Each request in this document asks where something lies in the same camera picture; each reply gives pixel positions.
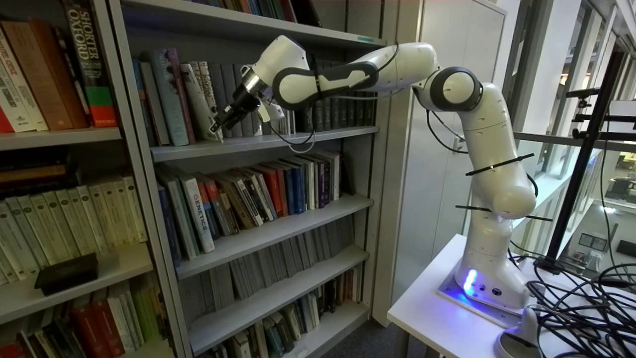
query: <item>gray bookshelf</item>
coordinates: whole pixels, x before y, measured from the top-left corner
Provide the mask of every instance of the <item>gray bookshelf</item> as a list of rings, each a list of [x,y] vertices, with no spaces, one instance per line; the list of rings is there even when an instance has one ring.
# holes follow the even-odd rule
[[[1,133],[0,151],[79,145],[99,141],[119,141],[119,127],[85,127],[67,131],[39,131],[39,133]]]
[[[377,127],[345,127],[345,129],[331,129],[331,131],[315,131],[311,135],[311,141],[335,141],[335,139],[371,135],[375,131]],[[284,139],[298,145],[306,137],[308,133],[284,135]],[[162,163],[162,161],[182,161],[182,159],[194,159],[194,157],[246,153],[246,151],[272,149],[272,147],[284,147],[284,145],[286,143],[276,135],[262,135],[262,137],[226,139],[224,143],[194,143],[186,147],[152,147],[151,151],[152,151],[154,163]]]
[[[145,25],[164,31],[234,37],[248,41],[270,41],[278,33],[290,35],[308,45],[329,47],[377,47],[381,39],[335,31],[327,27],[292,23],[284,19],[242,13],[216,6],[184,0],[123,0],[123,11],[133,25]]]
[[[198,272],[210,270],[212,266],[230,262],[238,256],[250,254],[274,242],[286,240],[310,228],[321,226],[325,222],[337,220],[341,216],[353,214],[371,206],[365,196],[341,196],[325,204],[323,208],[308,210],[302,214],[280,216],[262,226],[242,230],[232,236],[222,236],[216,240],[216,248],[208,254],[200,254],[194,260],[186,260],[176,266],[178,278],[188,278]]]
[[[85,284],[43,296],[33,288],[35,278],[3,284],[0,290],[0,322],[9,322],[31,312],[51,308],[55,304],[79,298],[115,282],[152,270],[152,260],[145,244],[123,246],[111,254],[99,254],[97,278]]]
[[[200,316],[198,320],[192,322],[190,326],[190,348],[196,354],[202,354],[204,350],[220,344],[222,340],[230,338],[238,330],[254,324],[258,318],[276,312],[278,308],[294,302],[302,294],[310,292],[321,282],[331,280],[333,276],[353,268],[355,264],[363,262],[367,252],[363,252],[357,246],[347,246],[339,254],[335,254],[329,260],[321,260],[313,264],[308,270],[296,272],[294,276],[280,280],[264,290],[258,290],[256,294],[226,306],[218,312]],[[355,324],[359,314],[345,316],[347,324],[339,326],[349,326]]]

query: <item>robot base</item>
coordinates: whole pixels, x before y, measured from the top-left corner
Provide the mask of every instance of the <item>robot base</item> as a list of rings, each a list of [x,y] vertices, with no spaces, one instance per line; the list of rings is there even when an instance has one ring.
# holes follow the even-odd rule
[[[496,326],[516,326],[520,322],[520,314],[508,312],[508,310],[498,310],[494,306],[486,306],[482,302],[470,300],[463,288],[455,282],[453,276],[455,268],[449,270],[445,280],[439,284],[439,294],[449,298],[451,302],[490,320]]]

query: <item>robotic arm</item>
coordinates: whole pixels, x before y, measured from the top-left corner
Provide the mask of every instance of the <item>robotic arm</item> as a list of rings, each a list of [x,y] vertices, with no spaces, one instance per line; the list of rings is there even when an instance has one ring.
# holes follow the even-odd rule
[[[463,292],[486,306],[520,312],[526,300],[524,278],[506,260],[512,218],[534,208],[532,186],[516,155],[510,119],[500,91],[480,83],[461,67],[439,67],[427,43],[399,43],[369,51],[351,63],[311,71],[306,53],[288,37],[276,37],[244,73],[234,101],[216,117],[230,127],[248,111],[262,111],[262,93],[294,109],[319,97],[349,91],[393,91],[413,87],[417,101],[433,111],[457,111],[472,163],[472,196],[467,246],[453,270]]]

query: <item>white table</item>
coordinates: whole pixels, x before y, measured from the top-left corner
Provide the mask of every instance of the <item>white table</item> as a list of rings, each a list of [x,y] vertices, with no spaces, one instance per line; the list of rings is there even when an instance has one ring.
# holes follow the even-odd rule
[[[498,340],[502,326],[463,308],[459,302],[453,302],[439,292],[439,286],[457,264],[463,246],[465,236],[455,234],[397,298],[387,316],[401,332],[407,332],[443,356],[488,358],[494,356],[494,342]],[[528,260],[522,268],[528,276],[532,276],[530,266],[532,262]],[[564,274],[544,274],[544,278],[550,284],[572,286]],[[540,348],[546,356],[570,352],[570,348],[552,334],[540,334]]]

